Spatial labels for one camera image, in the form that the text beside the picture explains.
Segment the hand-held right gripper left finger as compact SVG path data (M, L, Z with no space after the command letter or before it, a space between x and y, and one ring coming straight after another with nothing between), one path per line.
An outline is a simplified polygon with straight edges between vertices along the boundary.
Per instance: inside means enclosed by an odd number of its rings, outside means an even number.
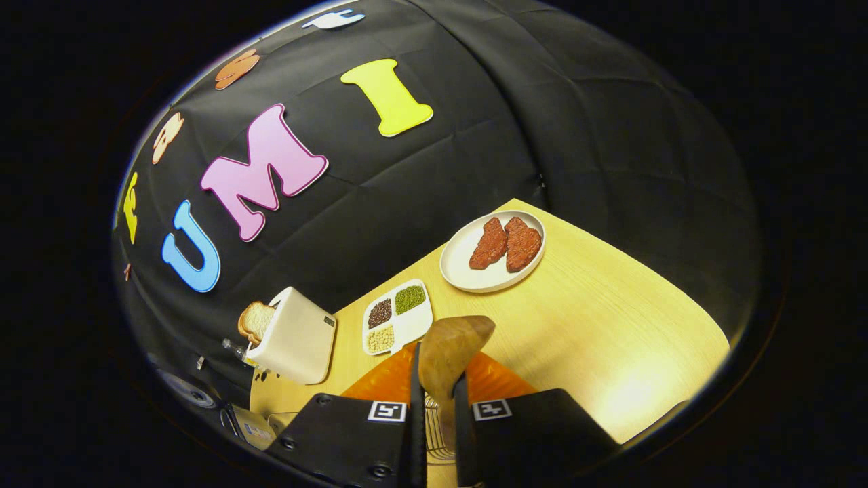
M413 349L409 401L319 393L280 432L269 456L323 487L425 487L425 401Z

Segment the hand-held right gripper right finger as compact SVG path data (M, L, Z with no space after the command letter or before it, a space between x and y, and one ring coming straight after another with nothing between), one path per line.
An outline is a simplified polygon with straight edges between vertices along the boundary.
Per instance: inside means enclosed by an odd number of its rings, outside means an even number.
M460 487L577 487L620 445L561 388L477 353L455 395Z

